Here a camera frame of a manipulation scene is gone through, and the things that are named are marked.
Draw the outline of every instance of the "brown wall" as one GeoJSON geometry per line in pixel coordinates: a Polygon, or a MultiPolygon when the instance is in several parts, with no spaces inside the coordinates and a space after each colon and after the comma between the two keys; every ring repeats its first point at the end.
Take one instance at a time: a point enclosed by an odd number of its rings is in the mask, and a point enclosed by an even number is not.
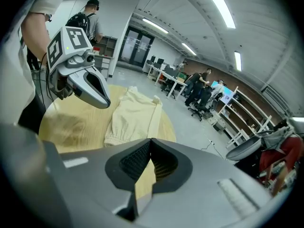
{"type": "MultiPolygon", "coordinates": [[[[276,111],[272,108],[272,106],[266,102],[261,95],[259,95],[254,89],[243,83],[242,81],[238,80],[237,78],[224,73],[223,71],[220,71],[216,68],[213,68],[211,66],[208,66],[203,63],[199,63],[196,61],[192,61],[190,59],[187,59],[188,65],[184,67],[184,72],[191,75],[196,72],[198,73],[203,73],[205,72],[208,68],[212,69],[212,73],[208,75],[207,80],[212,84],[213,81],[217,81],[219,79],[224,80],[226,87],[229,88],[230,90],[234,91],[236,87],[238,86],[238,89],[243,92],[245,95],[247,95],[254,103],[256,103],[265,113],[266,115],[271,115],[272,119],[271,121],[274,124],[279,123],[282,118],[280,117],[279,114],[276,113],[276,111]]],[[[247,115],[247,113],[240,108],[236,103],[232,104],[236,109],[237,112],[242,115],[243,119],[248,119],[250,125],[256,123],[247,115]]],[[[261,115],[254,109],[247,101],[243,100],[242,105],[246,107],[258,120],[262,120],[263,118],[261,115]]],[[[233,113],[230,114],[231,119],[234,121],[239,119],[237,116],[235,116],[235,119],[233,117],[233,113]]]]}

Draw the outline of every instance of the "backpack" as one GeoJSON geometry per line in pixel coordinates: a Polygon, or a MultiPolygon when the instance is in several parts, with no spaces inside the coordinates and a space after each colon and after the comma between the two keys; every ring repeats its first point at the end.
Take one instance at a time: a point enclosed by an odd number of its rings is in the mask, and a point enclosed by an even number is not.
{"type": "Polygon", "coordinates": [[[89,15],[85,15],[81,12],[77,13],[67,21],[66,26],[82,28],[87,37],[90,38],[90,17],[92,17],[93,15],[95,14],[91,13],[89,15]]]}
{"type": "Polygon", "coordinates": [[[285,154],[284,151],[280,149],[281,144],[293,134],[294,128],[292,126],[284,126],[269,135],[263,136],[262,143],[266,147],[265,150],[276,150],[285,154]]]}

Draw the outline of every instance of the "black backpack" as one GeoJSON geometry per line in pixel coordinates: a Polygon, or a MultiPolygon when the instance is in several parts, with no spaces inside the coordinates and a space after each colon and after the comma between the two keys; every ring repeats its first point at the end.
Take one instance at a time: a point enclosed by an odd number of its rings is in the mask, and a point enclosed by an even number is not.
{"type": "Polygon", "coordinates": [[[82,28],[85,34],[90,38],[90,17],[95,15],[91,13],[89,15],[85,15],[83,13],[77,13],[73,15],[66,23],[66,26],[82,28]]]}

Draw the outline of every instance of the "red object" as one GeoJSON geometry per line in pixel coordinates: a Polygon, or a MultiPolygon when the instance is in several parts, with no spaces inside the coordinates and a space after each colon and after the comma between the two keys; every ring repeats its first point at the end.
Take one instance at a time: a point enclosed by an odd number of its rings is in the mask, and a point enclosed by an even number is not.
{"type": "Polygon", "coordinates": [[[266,150],[262,152],[260,159],[260,171],[268,168],[272,163],[282,159],[285,161],[288,171],[290,171],[295,162],[304,153],[304,143],[299,137],[289,137],[281,145],[280,148],[285,154],[280,153],[276,150],[266,150]]]}

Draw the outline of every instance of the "cap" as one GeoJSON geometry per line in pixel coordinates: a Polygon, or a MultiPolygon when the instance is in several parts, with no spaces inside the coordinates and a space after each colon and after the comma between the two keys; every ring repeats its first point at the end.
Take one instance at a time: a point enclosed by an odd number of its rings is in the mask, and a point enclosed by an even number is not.
{"type": "Polygon", "coordinates": [[[99,1],[98,0],[89,0],[86,4],[93,4],[93,5],[99,6],[99,1]]]}

